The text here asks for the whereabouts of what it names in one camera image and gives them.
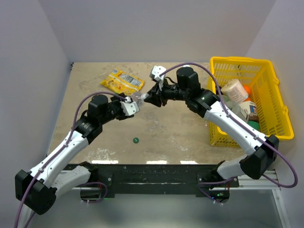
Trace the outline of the orange ball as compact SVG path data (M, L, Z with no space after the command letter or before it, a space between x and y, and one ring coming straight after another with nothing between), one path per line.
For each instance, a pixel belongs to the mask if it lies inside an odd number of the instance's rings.
M247 85L243 85L243 88L245 89L245 91L248 93L248 95L251 94L251 88Z

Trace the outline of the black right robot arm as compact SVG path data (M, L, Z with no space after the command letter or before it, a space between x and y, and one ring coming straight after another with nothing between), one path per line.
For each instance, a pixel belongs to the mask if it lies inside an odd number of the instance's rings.
M216 94L201 88L198 74L191 67L179 68L177 82L172 84L167 82L165 71L162 66L153 67L150 77L156 84L144 101L157 107L165 106L168 100L184 101L192 112L220 127L244 150L244 156L218 164L206 180L218 187L240 175L258 180L275 161L279 139L250 127L221 103Z

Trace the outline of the grey tape roll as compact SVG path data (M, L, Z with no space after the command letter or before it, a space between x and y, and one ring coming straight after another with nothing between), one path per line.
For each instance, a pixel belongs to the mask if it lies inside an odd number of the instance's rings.
M243 117L242 114L242 108L239 106L238 103L234 102L234 101L227 101L225 102L225 105L237 116L239 116L240 118Z

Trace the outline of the green bottle cap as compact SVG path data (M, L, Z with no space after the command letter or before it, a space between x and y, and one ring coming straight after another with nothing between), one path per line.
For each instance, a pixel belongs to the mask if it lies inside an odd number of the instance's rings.
M138 143L139 142L139 138L137 138L137 137L133 138L133 142L134 143Z

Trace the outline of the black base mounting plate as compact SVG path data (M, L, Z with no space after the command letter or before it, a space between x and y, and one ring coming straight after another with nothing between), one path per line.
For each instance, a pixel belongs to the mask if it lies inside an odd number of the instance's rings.
M215 199L229 199L229 190L239 187L237 178L229 183L202 185L215 165L199 164L90 164L81 166L92 171L89 186L81 187L80 197L91 200L99 196L114 198L118 194L195 195L204 192Z

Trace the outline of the yellow plastic basket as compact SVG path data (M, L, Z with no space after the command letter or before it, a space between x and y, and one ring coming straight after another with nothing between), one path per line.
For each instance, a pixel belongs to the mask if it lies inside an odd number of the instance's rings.
M216 92L216 86L223 87L232 79L238 79L251 88L250 99L257 105L260 131L266 135L274 134L281 141L294 138L294 131L284 105L279 80L273 64L269 60L249 57L212 57L210 78L207 89Z

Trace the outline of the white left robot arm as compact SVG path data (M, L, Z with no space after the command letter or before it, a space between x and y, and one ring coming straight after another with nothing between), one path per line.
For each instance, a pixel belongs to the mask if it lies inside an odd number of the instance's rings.
M61 144L38 165L29 171L20 170L15 176L16 198L39 215L46 213L59 195L75 186L97 184L98 172L87 162L78 165L63 180L58 175L102 132L103 125L114 119L132 118L140 110L124 94L108 98L106 92L96 92L89 97L88 108L79 118L74 118L71 131Z

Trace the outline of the small white bottle cap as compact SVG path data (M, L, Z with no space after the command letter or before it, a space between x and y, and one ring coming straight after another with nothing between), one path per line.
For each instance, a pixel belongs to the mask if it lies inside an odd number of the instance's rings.
M147 93L141 95L141 99L145 100L149 95Z

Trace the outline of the yellow snack bag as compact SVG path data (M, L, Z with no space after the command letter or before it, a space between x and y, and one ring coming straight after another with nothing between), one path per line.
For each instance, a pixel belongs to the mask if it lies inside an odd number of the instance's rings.
M100 84L117 94L124 93L125 95L131 95L139 92L144 86L145 81L127 74L118 68L114 68Z

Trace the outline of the green can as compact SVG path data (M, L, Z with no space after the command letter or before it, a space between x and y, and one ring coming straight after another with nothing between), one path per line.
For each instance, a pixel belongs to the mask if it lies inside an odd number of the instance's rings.
M253 129L255 130L258 130L260 129L260 125L258 122L255 122L255 121L248 121L247 123L250 127L252 127Z

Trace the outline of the small labelled clear bottle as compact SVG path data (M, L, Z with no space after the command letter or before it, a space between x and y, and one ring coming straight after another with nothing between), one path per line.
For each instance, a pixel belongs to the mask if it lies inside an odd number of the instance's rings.
M135 92L135 93L131 94L131 99L134 102L136 102L139 107L142 106L144 103L144 100L141 99L141 95L142 95L141 92Z

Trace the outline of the orange white carton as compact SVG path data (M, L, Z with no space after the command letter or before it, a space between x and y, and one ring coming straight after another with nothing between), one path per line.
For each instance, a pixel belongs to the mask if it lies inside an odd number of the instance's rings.
M259 117L257 113L257 106L252 101L244 101L239 104L244 111L244 116L248 121L255 121L259 123Z

